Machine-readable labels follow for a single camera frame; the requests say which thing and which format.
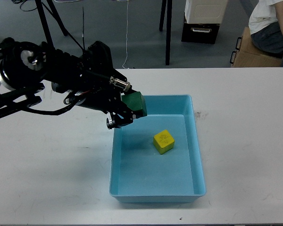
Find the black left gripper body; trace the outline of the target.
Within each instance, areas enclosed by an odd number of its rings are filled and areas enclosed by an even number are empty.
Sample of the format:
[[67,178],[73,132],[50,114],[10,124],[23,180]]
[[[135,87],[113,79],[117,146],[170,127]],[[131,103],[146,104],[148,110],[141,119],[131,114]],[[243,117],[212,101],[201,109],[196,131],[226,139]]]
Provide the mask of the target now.
[[111,86],[108,88],[92,88],[83,91],[78,97],[79,101],[77,106],[89,108],[103,113],[121,113],[122,101],[121,93],[122,89]]

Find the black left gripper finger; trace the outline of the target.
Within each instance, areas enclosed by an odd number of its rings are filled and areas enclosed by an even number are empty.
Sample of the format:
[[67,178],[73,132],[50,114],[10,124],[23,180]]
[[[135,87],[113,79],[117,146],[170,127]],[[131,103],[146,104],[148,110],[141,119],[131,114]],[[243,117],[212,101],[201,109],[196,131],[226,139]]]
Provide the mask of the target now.
[[130,109],[126,104],[120,103],[108,110],[106,125],[108,129],[121,128],[133,123],[134,119],[143,117],[143,109]]
[[130,94],[133,94],[133,93],[136,93],[136,92],[138,92],[138,91],[136,91],[136,90],[132,89],[132,87],[130,87],[129,89],[124,90],[122,93],[123,93],[123,95],[130,95]]

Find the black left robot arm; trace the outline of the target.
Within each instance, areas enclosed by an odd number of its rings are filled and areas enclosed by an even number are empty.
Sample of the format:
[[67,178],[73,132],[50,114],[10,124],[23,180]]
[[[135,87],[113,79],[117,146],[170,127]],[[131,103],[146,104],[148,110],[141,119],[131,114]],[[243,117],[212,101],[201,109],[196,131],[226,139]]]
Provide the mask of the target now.
[[[34,109],[42,100],[38,93],[44,90],[43,81],[50,81],[53,91],[67,94],[63,108]],[[6,38],[0,43],[0,82],[8,89],[0,93],[0,118],[19,111],[61,115],[81,106],[107,114],[107,127],[113,129],[147,115],[144,97],[113,67],[110,48],[101,41],[76,57],[46,42]]]

